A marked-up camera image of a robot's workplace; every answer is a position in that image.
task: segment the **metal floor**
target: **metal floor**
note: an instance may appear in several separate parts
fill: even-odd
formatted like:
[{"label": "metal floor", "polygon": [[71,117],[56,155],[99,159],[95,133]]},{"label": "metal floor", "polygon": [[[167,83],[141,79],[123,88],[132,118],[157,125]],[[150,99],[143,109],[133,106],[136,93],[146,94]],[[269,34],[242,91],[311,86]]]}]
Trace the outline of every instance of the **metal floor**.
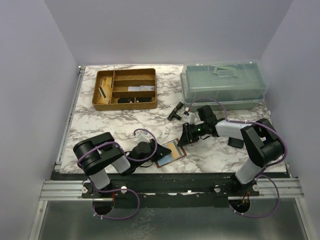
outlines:
[{"label": "metal floor", "polygon": [[[251,201],[248,214],[273,209],[275,199]],[[132,209],[116,209],[118,216]],[[93,217],[90,201],[48,202],[40,240],[307,240],[294,198],[281,199],[278,211],[251,219],[229,208],[142,208],[128,220]]]}]

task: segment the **cable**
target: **cable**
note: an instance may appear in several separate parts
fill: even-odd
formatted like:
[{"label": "cable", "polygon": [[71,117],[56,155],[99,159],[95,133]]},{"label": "cable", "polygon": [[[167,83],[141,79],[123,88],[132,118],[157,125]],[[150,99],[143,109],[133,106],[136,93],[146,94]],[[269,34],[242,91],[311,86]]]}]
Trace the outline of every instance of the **cable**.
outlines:
[{"label": "cable", "polygon": [[202,138],[202,136],[200,137],[201,140],[206,140],[207,138],[212,137],[212,135],[206,136],[205,138]]},{"label": "cable", "polygon": [[95,186],[95,184],[94,184],[92,181],[90,181],[90,182],[91,182],[94,190],[96,190],[96,191],[99,192],[99,193],[108,194],[108,193],[121,192],[121,191],[126,190],[126,191],[129,191],[129,192],[133,193],[134,196],[136,197],[136,200],[137,200],[136,209],[134,210],[133,213],[131,213],[131,214],[128,215],[128,216],[113,217],[113,216],[99,215],[99,214],[96,212],[95,205],[92,206],[92,209],[93,209],[93,212],[94,212],[94,215],[93,215],[93,216],[98,216],[98,217],[100,217],[101,219],[104,218],[104,219],[111,219],[111,220],[126,220],[126,219],[129,219],[129,218],[132,218],[132,217],[133,217],[134,215],[136,215],[137,212],[139,211],[139,208],[140,208],[140,199],[139,199],[138,194],[137,194],[135,191],[133,191],[133,190],[131,190],[131,189],[129,189],[129,188],[126,188],[126,189],[120,189],[120,188],[119,188],[119,189],[113,189],[113,190],[100,190],[100,189],[98,189],[98,188]]},{"label": "cable", "polygon": [[263,215],[249,215],[249,214],[244,214],[244,213],[241,213],[241,212],[238,212],[236,211],[230,204],[230,208],[233,210],[233,212],[235,214],[238,214],[240,216],[243,216],[243,217],[247,217],[247,218],[251,218],[251,219],[261,219],[261,218],[266,218],[266,217],[269,217],[270,215],[272,215],[273,213],[275,213],[275,211],[277,211],[277,209],[279,208],[279,204],[280,204],[280,194],[279,194],[279,189],[277,187],[277,185],[275,184],[274,181],[272,181],[272,179],[266,175],[259,175],[256,179],[258,180],[259,178],[266,178],[268,179],[273,185],[274,185],[274,188],[276,190],[276,195],[277,195],[277,200],[276,200],[276,205],[274,207],[274,209],[272,211],[270,211],[269,213],[267,214],[263,214]]},{"label": "cable", "polygon": [[140,168],[149,168],[149,167],[151,167],[152,165],[154,164],[154,162],[152,162],[150,165],[148,165],[148,166],[139,166]]},{"label": "cable", "polygon": [[[133,131],[133,135],[135,136],[135,135],[136,135],[136,131],[140,131],[140,130],[141,130],[141,131],[146,131],[147,133],[149,133],[149,134],[153,137],[154,143],[155,143],[155,148],[154,148],[153,153],[152,153],[150,156],[148,156],[148,157],[146,157],[146,158],[144,158],[144,159],[133,159],[133,158],[131,158],[131,157],[126,156],[126,158],[127,158],[128,160],[131,160],[131,161],[134,161],[134,162],[143,162],[143,161],[149,160],[153,155],[155,155],[155,153],[156,153],[156,151],[157,151],[157,148],[158,148],[158,142],[157,142],[157,139],[156,139],[155,135],[153,135],[153,134],[152,134],[150,131],[148,131],[147,129],[138,128],[138,129],[136,129],[136,130]],[[83,155],[78,159],[78,161],[76,162],[77,166],[78,166],[79,168],[81,168],[81,162],[85,159],[86,156],[88,156],[89,154],[93,153],[94,151],[96,151],[96,150],[98,150],[98,149],[101,149],[101,148],[103,148],[103,147],[105,147],[105,146],[108,146],[108,145],[116,145],[118,148],[121,149],[121,151],[123,152],[123,154],[126,155],[126,153],[125,153],[124,150],[121,148],[121,146],[119,145],[119,143],[117,143],[117,142],[115,142],[115,141],[106,141],[106,142],[104,142],[104,143],[102,143],[102,144],[100,144],[100,145],[92,148],[90,151],[86,152],[85,154],[83,154]]]}]

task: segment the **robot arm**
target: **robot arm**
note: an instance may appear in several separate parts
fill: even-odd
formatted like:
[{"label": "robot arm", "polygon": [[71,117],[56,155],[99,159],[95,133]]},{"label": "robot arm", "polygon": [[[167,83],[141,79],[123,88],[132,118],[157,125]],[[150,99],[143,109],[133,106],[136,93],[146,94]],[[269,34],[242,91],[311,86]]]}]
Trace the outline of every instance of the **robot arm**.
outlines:
[{"label": "robot arm", "polygon": [[[217,119],[210,106],[205,105],[197,109],[201,124],[183,124],[182,136],[178,146],[195,143],[200,136],[228,137],[243,141],[249,158],[244,165],[232,176],[234,189],[240,189],[252,182],[255,176],[271,161],[284,154],[284,147],[279,138],[271,131],[251,124],[231,123],[224,118]],[[257,121],[274,130],[271,123],[263,118]]]}]

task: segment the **metal rail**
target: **metal rail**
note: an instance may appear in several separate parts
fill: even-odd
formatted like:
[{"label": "metal rail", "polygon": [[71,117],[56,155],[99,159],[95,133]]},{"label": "metal rail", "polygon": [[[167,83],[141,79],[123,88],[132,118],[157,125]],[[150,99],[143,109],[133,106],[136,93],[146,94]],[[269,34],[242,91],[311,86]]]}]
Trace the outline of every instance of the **metal rail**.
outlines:
[{"label": "metal rail", "polygon": [[[274,178],[280,198],[303,198],[304,193],[298,178]],[[274,185],[268,179],[258,179],[258,191],[260,196],[252,196],[251,199],[273,199],[277,197]],[[82,198],[82,181],[44,181],[40,201],[112,201],[112,198]],[[229,197],[229,200],[239,199],[242,196]]]}]

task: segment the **small black tool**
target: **small black tool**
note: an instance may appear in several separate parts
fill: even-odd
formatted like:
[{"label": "small black tool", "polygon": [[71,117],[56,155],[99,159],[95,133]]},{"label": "small black tool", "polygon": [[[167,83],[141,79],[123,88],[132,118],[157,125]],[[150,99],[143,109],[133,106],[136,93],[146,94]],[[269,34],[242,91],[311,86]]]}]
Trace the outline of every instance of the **small black tool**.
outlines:
[{"label": "small black tool", "polygon": [[137,103],[150,103],[152,101],[152,98],[149,96],[136,97],[135,101]]},{"label": "small black tool", "polygon": [[118,99],[118,104],[131,104],[135,102],[134,97],[121,97]]},{"label": "small black tool", "polygon": [[180,110],[183,106],[184,104],[182,102],[179,102],[177,106],[172,110],[172,112],[170,113],[167,119],[169,121],[171,121],[173,118],[180,120],[181,117],[177,114],[177,111]]}]

